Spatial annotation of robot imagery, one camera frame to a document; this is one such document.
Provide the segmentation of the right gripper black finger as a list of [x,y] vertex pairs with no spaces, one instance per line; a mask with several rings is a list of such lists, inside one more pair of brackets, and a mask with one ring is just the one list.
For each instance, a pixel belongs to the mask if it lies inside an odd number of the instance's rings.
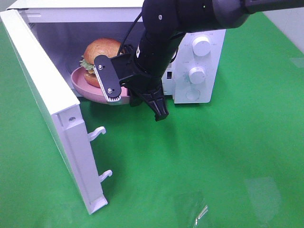
[[97,56],[94,59],[94,71],[106,101],[118,102],[122,89],[111,59],[105,55]]
[[130,88],[129,96],[131,107],[139,106],[141,103],[146,103],[154,112],[155,121],[163,120],[169,115],[161,83],[159,83],[156,88],[146,90],[144,92]]

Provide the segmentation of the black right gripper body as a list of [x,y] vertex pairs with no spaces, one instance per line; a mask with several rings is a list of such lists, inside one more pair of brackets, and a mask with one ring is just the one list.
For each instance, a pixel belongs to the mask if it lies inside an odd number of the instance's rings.
[[139,93],[161,89],[161,78],[154,77],[137,66],[134,53],[122,54],[111,58],[110,61],[119,85],[125,84],[127,88]]

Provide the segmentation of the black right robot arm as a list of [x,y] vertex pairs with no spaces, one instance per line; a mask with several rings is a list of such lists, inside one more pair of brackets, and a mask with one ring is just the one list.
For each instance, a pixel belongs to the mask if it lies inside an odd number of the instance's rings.
[[146,0],[139,18],[144,32],[131,53],[94,60],[98,83],[110,104],[131,93],[131,105],[145,102],[159,121],[168,116],[162,76],[187,33],[240,27],[261,11],[300,8],[301,0]]

